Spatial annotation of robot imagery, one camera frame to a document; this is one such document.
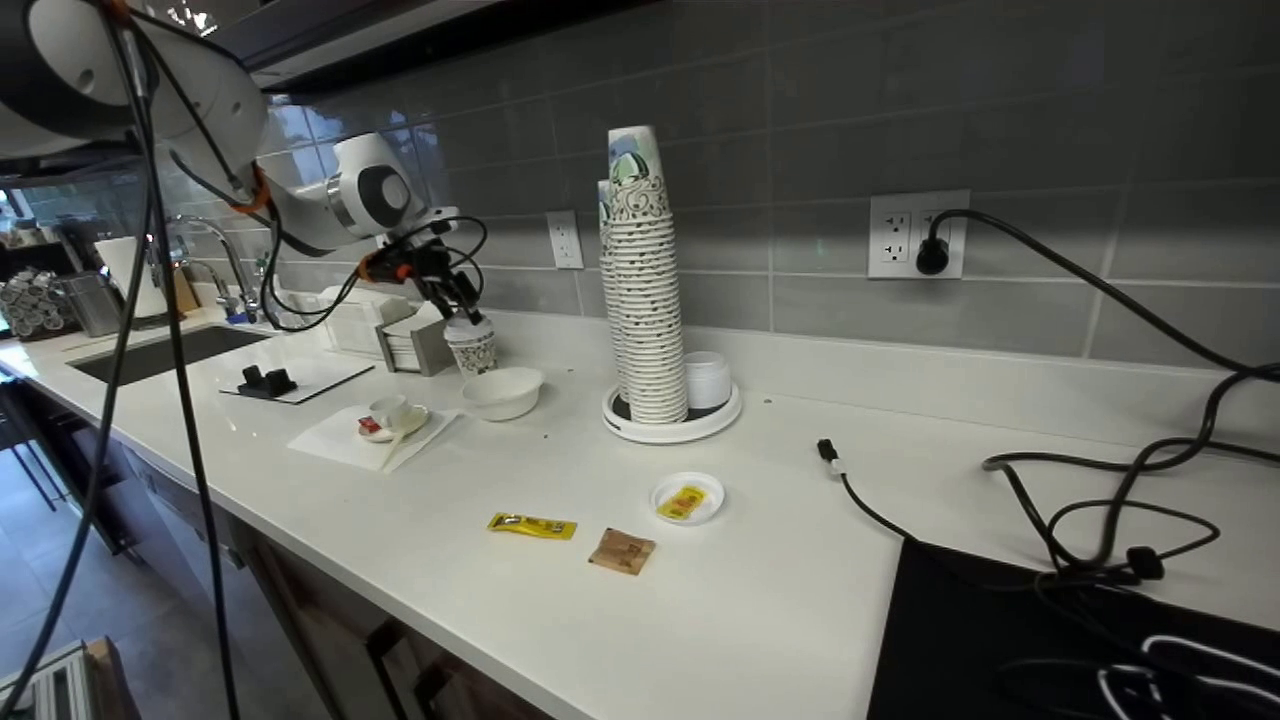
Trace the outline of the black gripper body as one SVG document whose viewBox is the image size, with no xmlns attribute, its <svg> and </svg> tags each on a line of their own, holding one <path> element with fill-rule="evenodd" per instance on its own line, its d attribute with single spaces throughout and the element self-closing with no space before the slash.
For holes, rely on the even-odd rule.
<svg viewBox="0 0 1280 720">
<path fill-rule="evenodd" d="M 360 261 L 360 278 L 370 286 L 411 286 L 444 319 L 481 319 L 481 244 L 472 244 L 467 252 L 451 248 L 451 229 L 455 215 L 391 233 L 370 257 Z"/>
</svg>

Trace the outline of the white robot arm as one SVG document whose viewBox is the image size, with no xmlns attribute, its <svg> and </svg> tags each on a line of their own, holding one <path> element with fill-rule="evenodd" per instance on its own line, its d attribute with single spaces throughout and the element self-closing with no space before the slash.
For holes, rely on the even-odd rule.
<svg viewBox="0 0 1280 720">
<path fill-rule="evenodd" d="M 411 286 L 439 315 L 481 315 L 481 287 L 455 269 L 444 223 L 381 131 L 333 146 L 334 171 L 279 185 L 260 165 L 266 95 L 208 36 L 149 16 L 126 0 L 0 0 L 0 162 L 40 165 L 92 146 L 167 152 L 178 171 L 228 209 L 260 221 L 276 244 L 322 248 L 283 215 L 374 242 L 365 280 Z"/>
</svg>

